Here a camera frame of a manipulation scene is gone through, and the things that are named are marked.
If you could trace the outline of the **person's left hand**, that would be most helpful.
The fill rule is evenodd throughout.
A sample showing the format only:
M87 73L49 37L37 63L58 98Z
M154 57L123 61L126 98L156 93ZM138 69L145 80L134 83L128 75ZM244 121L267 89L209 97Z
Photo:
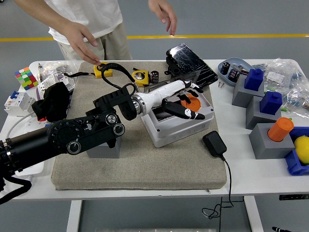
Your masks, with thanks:
M166 26L166 32L175 36L178 18L173 7L166 0L148 0L148 7Z

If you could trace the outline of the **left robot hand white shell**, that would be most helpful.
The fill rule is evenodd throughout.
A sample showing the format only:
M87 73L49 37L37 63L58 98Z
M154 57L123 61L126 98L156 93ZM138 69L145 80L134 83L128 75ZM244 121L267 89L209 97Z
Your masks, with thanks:
M183 119L203 120L205 116L190 110L175 102L167 101L167 97L171 97L181 92L203 93L203 90L192 81L177 80L161 86L149 93L137 93L134 97L140 104L140 116L150 113L153 107L162 106L163 111Z

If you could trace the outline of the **person's right hand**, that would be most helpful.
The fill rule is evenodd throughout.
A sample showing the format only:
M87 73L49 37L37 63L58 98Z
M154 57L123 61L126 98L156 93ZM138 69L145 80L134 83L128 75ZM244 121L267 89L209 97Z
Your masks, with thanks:
M86 45L84 39L86 39L93 47L97 47L98 43L87 27L80 23L67 22L62 31L72 49L77 55L84 61L93 65L100 65L100 59L90 48Z

